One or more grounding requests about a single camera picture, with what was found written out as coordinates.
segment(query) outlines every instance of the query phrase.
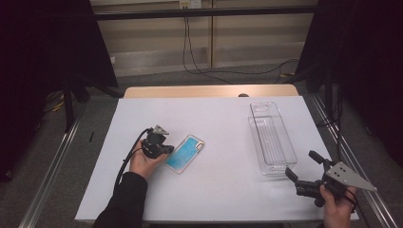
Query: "metal bracket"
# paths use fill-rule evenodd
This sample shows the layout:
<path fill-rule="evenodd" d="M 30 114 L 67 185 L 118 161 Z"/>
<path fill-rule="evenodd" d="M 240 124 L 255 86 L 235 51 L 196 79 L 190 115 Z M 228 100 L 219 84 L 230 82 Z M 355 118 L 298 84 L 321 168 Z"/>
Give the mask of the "metal bracket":
<path fill-rule="evenodd" d="M 326 172 L 326 175 L 340 183 L 357 188 L 376 191 L 377 189 L 365 179 L 361 178 L 356 171 L 343 162 L 339 162 Z"/>
<path fill-rule="evenodd" d="M 162 127 L 160 127 L 159 125 L 156 125 L 152 131 L 152 133 L 154 134 L 158 134 L 158 135 L 169 135 L 169 132 L 165 131 Z"/>

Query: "electrical outlet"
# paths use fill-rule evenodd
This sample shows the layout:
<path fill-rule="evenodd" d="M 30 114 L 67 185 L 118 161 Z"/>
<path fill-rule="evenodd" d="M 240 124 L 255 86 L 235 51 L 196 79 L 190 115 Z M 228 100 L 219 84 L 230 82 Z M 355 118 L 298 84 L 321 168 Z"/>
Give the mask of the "electrical outlet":
<path fill-rule="evenodd" d="M 202 0 L 190 0 L 190 8 L 191 9 L 201 9 Z"/>
<path fill-rule="evenodd" d="M 180 0 L 179 1 L 179 9 L 190 9 L 190 0 Z"/>

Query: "power cord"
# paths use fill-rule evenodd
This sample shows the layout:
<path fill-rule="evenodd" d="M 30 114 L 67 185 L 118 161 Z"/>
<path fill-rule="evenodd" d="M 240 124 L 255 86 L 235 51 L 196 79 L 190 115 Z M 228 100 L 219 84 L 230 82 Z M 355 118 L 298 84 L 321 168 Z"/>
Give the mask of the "power cord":
<path fill-rule="evenodd" d="M 337 100 L 336 104 L 333 108 L 333 118 L 325 118 L 324 120 L 320 121 L 317 123 L 317 127 L 322 127 L 322 126 L 329 126 L 335 124 L 337 126 L 337 138 L 336 138 L 336 154 L 337 154 L 337 159 L 339 162 L 342 161 L 341 159 L 341 151 L 340 151 L 340 145 L 341 145 L 341 115 L 343 113 L 343 96 L 342 96 L 342 91 L 340 86 L 337 88 Z"/>
<path fill-rule="evenodd" d="M 191 42 L 191 38 L 190 38 L 189 19 L 188 19 L 187 17 L 184 17 L 184 30 L 185 30 L 185 34 L 184 34 L 184 45 L 183 45 L 183 52 L 182 52 L 182 64 L 183 64 L 184 69 L 185 69 L 187 72 L 191 73 L 191 74 L 196 74 L 196 75 L 202 74 L 202 75 L 204 75 L 204 76 L 206 76 L 206 77 L 213 78 L 213 79 L 217 79 L 217 80 L 220 80 L 220 81 L 225 82 L 225 83 L 230 84 L 230 85 L 233 85 L 234 83 L 231 83 L 231 82 L 226 81 L 226 80 L 224 80 L 224 79 L 222 79 L 222 78 L 219 78 L 219 77 L 215 77 L 215 76 L 212 76 L 212 75 L 207 75 L 206 73 L 233 73 L 233 74 L 244 74 L 244 75 L 260 75 L 260 74 L 270 73 L 270 72 L 273 72 L 273 71 L 279 69 L 279 71 L 280 71 L 279 76 L 278 76 L 278 78 L 276 79 L 276 81 L 274 82 L 274 84 L 276 84 L 276 83 L 278 83 L 278 81 L 279 81 L 279 79 L 280 79 L 280 77 L 281 77 L 281 67 L 283 67 L 284 65 L 286 65 L 286 64 L 288 64 L 288 63 L 293 63 L 293 62 L 298 62 L 298 61 L 299 61 L 299 59 L 289 59 L 289 60 L 287 60 L 287 61 L 281 63 L 279 66 L 276 66 L 276 67 L 274 67 L 274 68 L 272 68 L 272 69 L 269 69 L 269 70 L 266 70 L 266 71 L 262 71 L 262 72 L 240 72 L 240 71 L 231 71 L 231 70 L 207 70 L 207 71 L 201 71 L 201 70 L 198 68 L 197 64 L 196 64 L 195 57 L 194 57 L 194 55 L 193 55 L 192 42 Z M 184 54 L 185 54 L 186 43 L 187 43 L 187 42 L 189 42 L 189 49 L 190 49 L 190 54 L 191 54 L 191 56 L 192 56 L 193 65 L 195 66 L 195 68 L 196 68 L 196 70 L 197 70 L 198 72 L 192 72 L 192 71 L 190 71 L 190 70 L 186 67 L 186 65 L 185 65 L 185 63 L 184 63 Z"/>
<path fill-rule="evenodd" d="M 138 150 L 141 149 L 141 148 L 140 148 L 140 149 L 134 150 L 134 149 L 136 148 L 137 143 L 140 141 L 140 138 L 143 136 L 143 134 L 145 134 L 145 133 L 147 133 L 147 132 L 151 132 L 152 130 L 153 130 L 152 128 L 147 128 L 146 130 L 144 130 L 144 131 L 139 135 L 139 137 L 137 138 L 136 142 L 134 142 L 133 146 L 131 147 L 130 151 L 128 152 L 128 154 L 127 154 L 127 156 L 126 156 L 126 158 L 125 158 L 125 160 L 124 160 L 124 163 L 122 164 L 121 169 L 119 170 L 118 177 L 116 177 L 115 186 L 114 186 L 114 188 L 113 188 L 113 193 L 116 192 L 116 190 L 117 190 L 117 188 L 118 188 L 118 186 L 119 186 L 119 183 L 120 183 L 120 181 L 121 181 L 122 174 L 124 173 L 125 167 L 127 166 L 127 164 L 128 164 L 128 162 L 130 161 L 131 157 L 133 156 L 134 153 L 136 153 L 136 151 L 138 151 Z"/>

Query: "blue phone case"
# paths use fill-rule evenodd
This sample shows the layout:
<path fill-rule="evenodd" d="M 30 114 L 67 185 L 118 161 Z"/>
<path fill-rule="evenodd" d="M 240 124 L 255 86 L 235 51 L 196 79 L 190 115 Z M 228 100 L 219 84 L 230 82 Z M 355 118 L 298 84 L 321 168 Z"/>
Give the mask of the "blue phone case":
<path fill-rule="evenodd" d="M 165 160 L 166 164 L 176 173 L 180 174 L 193 161 L 204 147 L 204 142 L 193 135 L 186 139 Z"/>

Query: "person's arm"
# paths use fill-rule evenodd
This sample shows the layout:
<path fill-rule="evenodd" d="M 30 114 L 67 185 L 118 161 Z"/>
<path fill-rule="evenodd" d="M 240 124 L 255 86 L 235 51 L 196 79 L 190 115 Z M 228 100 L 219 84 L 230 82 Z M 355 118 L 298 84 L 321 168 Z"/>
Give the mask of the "person's arm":
<path fill-rule="evenodd" d="M 122 182 L 106 209 L 95 220 L 94 228 L 142 226 L 147 191 L 146 179 L 167 155 L 161 155 L 155 160 L 149 159 L 141 149 L 141 143 L 139 142 L 134 149 L 136 152 L 130 159 L 129 172 L 123 174 Z"/>
<path fill-rule="evenodd" d="M 353 194 L 356 188 L 348 187 L 346 197 L 355 200 Z M 324 185 L 320 186 L 320 194 L 325 199 L 323 222 L 326 228 L 349 228 L 350 218 L 354 205 L 347 199 L 335 200 L 333 194 L 326 190 Z"/>

